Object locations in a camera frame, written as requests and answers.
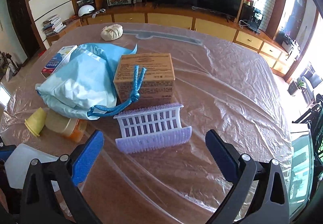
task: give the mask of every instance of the white bundle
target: white bundle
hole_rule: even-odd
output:
[[[112,41],[121,37],[122,34],[123,34],[122,26],[119,24],[114,24],[103,28],[101,32],[101,37],[105,41]]]

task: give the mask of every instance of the yellow paper cup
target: yellow paper cup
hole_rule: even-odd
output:
[[[26,127],[34,136],[39,136],[45,126],[46,116],[46,112],[40,107],[28,119],[25,119]]]

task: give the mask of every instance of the stack of books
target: stack of books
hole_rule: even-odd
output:
[[[57,34],[66,27],[66,25],[62,23],[59,15],[54,15],[46,19],[46,21],[43,22],[43,25],[43,31],[46,36]]]

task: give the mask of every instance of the blue rope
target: blue rope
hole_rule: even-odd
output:
[[[132,86],[132,91],[130,92],[129,98],[123,102],[122,104],[114,107],[105,107],[102,105],[95,105],[90,108],[90,111],[88,111],[87,115],[88,117],[90,116],[95,116],[95,117],[109,117],[109,116],[114,116],[117,115],[119,112],[124,110],[128,105],[130,105],[132,102],[137,102],[140,94],[138,93],[142,83],[143,83],[143,77],[145,76],[146,68],[142,68],[140,77],[138,78],[138,71],[139,71],[139,66],[135,66],[135,70],[133,72],[133,86]],[[99,110],[105,111],[105,114],[101,113],[93,113],[94,108],[97,108]]]

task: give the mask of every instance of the metal screw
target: metal screw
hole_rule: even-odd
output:
[[[274,165],[279,165],[279,162],[278,162],[278,160],[276,160],[276,159],[273,159],[272,161],[271,161]]]
[[[68,155],[62,155],[60,156],[60,161],[67,161],[68,160]]]
[[[244,161],[249,161],[250,160],[250,156],[248,155],[248,154],[242,154],[242,159],[244,160]]]
[[[34,158],[30,164],[32,164],[33,166],[35,166],[38,163],[38,159]]]

